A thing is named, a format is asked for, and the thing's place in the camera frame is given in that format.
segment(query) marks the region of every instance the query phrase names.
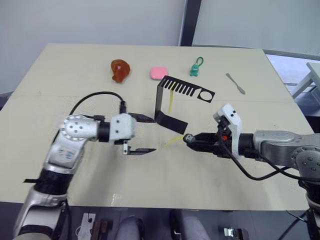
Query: wire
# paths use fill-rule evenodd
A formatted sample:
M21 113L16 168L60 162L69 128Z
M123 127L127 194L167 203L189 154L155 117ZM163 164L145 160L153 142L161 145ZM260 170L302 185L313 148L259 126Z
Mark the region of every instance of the wire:
M91 93L91 94L83 97L82 99L80 99L80 100L74 105L74 107L73 107L72 110L70 111L69 115L72 115L72 114L74 113L74 111L77 109L77 107L79 107L79 105L80 105L83 101L85 101L86 99L91 98L91 97L93 97L93 96L96 96L96 95L113 95L113 96L116 96L121 102L124 102L123 98L122 98L119 94L117 94L117 93L115 93L115 92L113 92L113 91L98 91L98 92Z
M252 176L250 173L248 173L244 167L241 165L241 163L237 160L237 158L229 151L229 149L227 148L227 146L225 145L224 141L223 141L223 138L222 138L222 128L219 127L218 128L218 132L217 132L217 135L218 135L218 138L219 138L219 143L220 145L223 147L223 149L226 151L226 153L230 156L230 158L232 159L232 161L236 164L236 166L241 170L241 172L246 176L248 177L249 179L251 180L255 180L255 181L262 181L262 180L265 180L265 179L268 179L268 178L271 178L273 177L274 175L280 173L280 171L276 170L276 171L273 171L267 175L264 175L264 176L261 176L261 177L255 177L255 176ZM289 169L290 167L283 167L281 168L282 171L285 171L287 169Z
M307 182L320 182L320 178L302 177L302 176L296 176L296 175L287 173L287 172L285 172L285 170L289 169L290 167L279 168L275 164L273 164L268 158L266 158L265 156L263 156L261 154L259 154L259 157L262 158L266 163L268 163L272 168L274 168L275 171L269 173L268 175L262 176L262 177L254 177L254 176L250 175L244 169L244 167L240 164L240 162L237 160L237 158L229 151L229 149L225 145L225 143L223 141L223 138L222 138L222 127L221 126L218 127L217 134L218 134L218 137L219 137L219 142L222 145L223 149L229 154L230 158L238 166L238 168L241 170L241 172L243 172L248 178L250 178L252 180L261 181L261 180L265 180L267 178L270 178L270 177L280 173L280 174L283 174L283 175L285 175L285 176L287 176L289 178L296 179L296 180L307 181Z
M296 218L297 220L302 221L302 222L305 222L306 224L308 223L308 221L307 221L307 220L304 220L302 216L296 216L296 215L294 215L293 213L289 212L288 210L286 210L286 212L287 212L288 214L290 214L292 217Z
M297 179L297 180L301 180L301 181L307 181L307 182L320 182L320 178L315 178L315 177L303 177L303 176L296 176L290 173L287 173L285 171L283 171L283 169L280 169L279 167L277 167L275 164L273 164L268 158L266 158L263 155L259 155L260 158L262 158L265 162L267 162L271 167L273 167L275 170L279 171L281 174L292 178L292 179Z
M65 208L68 214L68 235L67 240L72 240L72 214L68 203L68 199L65 199Z
M81 230L81 225L80 226L78 226L76 229L75 229L75 235L78 237L78 235L79 235L79 232L80 232L80 230Z
M303 217L307 214L308 210L302 213L299 218L296 218L289 226L288 228L282 233L282 235L278 238L278 240L282 240L285 238L285 236L290 232L290 230L300 221L300 219L303 219Z
M126 111L126 102L124 101L124 99L117 93L113 92L113 91L98 91L98 92L93 92L83 98L81 98L75 105L74 107L72 108L72 110L70 111L69 115L72 115L74 114L75 110L77 109L77 107L79 107L79 105L81 103L83 103L85 100L87 100L88 98L91 98L93 96L97 96L97 95L113 95L113 96L116 96L120 101L120 113L122 112L125 112ZM56 132L53 140L52 140L52 143L56 140L57 136L59 134L59 131Z

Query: green toy figure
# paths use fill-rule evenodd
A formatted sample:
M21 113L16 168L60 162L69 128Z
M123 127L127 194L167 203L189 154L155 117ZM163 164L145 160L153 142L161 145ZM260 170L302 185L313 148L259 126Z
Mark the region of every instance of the green toy figure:
M192 65L190 70L190 76L198 76L199 67L204 63L204 58L202 56L198 57L195 61L195 64Z

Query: orange part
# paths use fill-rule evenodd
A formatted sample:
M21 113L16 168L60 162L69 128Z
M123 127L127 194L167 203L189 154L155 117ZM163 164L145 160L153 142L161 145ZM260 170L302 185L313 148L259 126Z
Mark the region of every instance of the orange part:
M130 73L130 66L126 61L116 59L111 62L111 70L113 72L112 79L117 83L122 83Z

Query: table surface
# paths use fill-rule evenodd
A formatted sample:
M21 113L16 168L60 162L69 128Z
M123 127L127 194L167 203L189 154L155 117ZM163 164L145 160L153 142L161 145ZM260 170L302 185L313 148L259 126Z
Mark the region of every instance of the table surface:
M204 58L199 76L189 76L197 57ZM129 77L114 82L110 63L124 59ZM212 103L175 94L171 116L189 122L186 133L216 132L213 114L224 104L240 114L243 132L284 130L312 134L312 129L259 49L164 47L92 44L49 44L0 111L0 201L23 202L37 178L51 141L65 116L83 96L97 91L120 94L128 111L154 115L157 81L153 66L169 75L216 92ZM246 91L238 92L226 73ZM167 111L165 91L162 110ZM116 115L119 102L96 96L77 113ZM302 210L305 191L297 181L276 175L256 182L246 178L232 161L187 148L182 141L164 147L178 134L155 123L138 123L132 148L157 148L142 156L122 155L121 146L89 142L68 197L79 206L189 208L215 210ZM242 158L250 173L272 171L262 162Z

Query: pink sponge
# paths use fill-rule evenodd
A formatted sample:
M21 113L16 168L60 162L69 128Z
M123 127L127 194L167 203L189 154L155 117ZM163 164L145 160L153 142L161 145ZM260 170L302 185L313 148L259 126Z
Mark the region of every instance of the pink sponge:
M152 78L153 80L161 80L168 74L168 69L163 66L154 66L150 70L150 78Z

